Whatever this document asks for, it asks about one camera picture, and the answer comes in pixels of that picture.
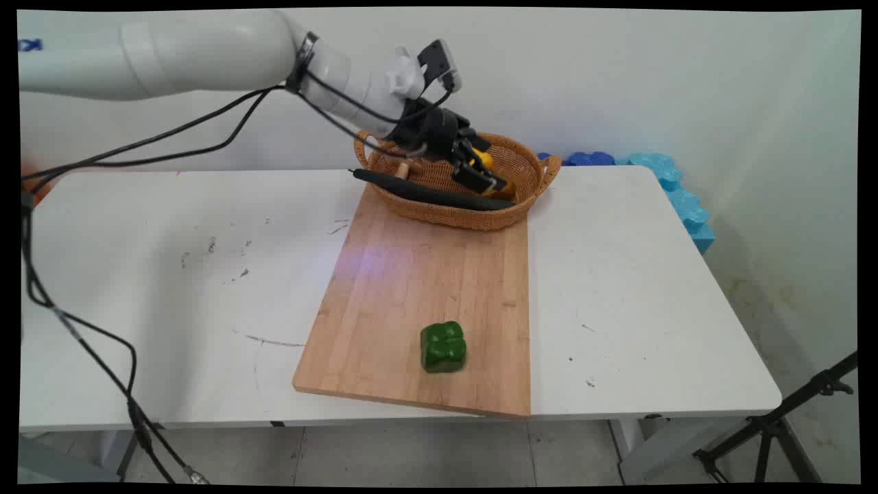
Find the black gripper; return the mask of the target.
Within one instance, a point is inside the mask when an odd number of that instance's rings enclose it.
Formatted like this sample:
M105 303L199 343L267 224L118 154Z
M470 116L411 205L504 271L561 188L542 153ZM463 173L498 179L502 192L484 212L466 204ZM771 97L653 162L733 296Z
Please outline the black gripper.
M495 171L491 143L468 119L426 99L407 99L399 120L399 149L406 156L448 161L452 179L483 197L515 193L514 182Z

